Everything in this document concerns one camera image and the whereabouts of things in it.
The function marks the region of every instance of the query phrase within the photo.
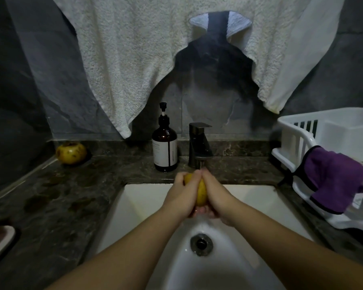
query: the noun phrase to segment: white sink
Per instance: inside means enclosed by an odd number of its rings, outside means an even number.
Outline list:
[[[171,184],[129,184],[117,196],[88,258],[116,242],[158,210]],[[284,226],[316,241],[274,187],[225,185],[232,195]],[[208,256],[197,256],[190,239],[204,233],[213,242]],[[146,289],[285,289],[246,240],[220,220],[187,219],[169,240]]]

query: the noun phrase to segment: soap dispenser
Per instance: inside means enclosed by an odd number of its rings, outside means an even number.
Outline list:
[[[161,102],[160,127],[152,133],[153,161],[155,168],[169,172],[178,165],[178,144],[176,132],[169,128],[169,117],[165,114],[167,103]]]

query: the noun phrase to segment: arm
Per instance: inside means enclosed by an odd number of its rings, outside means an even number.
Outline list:
[[[201,172],[186,186],[183,175],[176,176],[157,212],[46,290],[144,289],[169,238],[193,210]]]
[[[207,170],[203,179],[214,209],[237,229],[287,289],[363,289],[363,266],[237,200]]]

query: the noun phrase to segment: forearm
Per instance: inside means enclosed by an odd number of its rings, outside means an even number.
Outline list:
[[[288,289],[363,289],[363,267],[231,200],[227,218]]]
[[[144,289],[165,245],[181,221],[174,209],[161,208],[48,290]]]

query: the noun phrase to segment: dark marble countertop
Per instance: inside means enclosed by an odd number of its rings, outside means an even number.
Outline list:
[[[43,289],[80,264],[125,184],[172,183],[178,171],[192,170],[187,156],[180,157],[177,170],[162,173],[149,155],[94,154],[78,167],[53,162],[0,198],[0,222],[18,231],[0,258],[0,289]],[[267,156],[215,156],[208,167],[223,184],[277,186],[283,179]],[[278,190],[325,246],[363,264],[355,234],[331,227],[289,185]]]

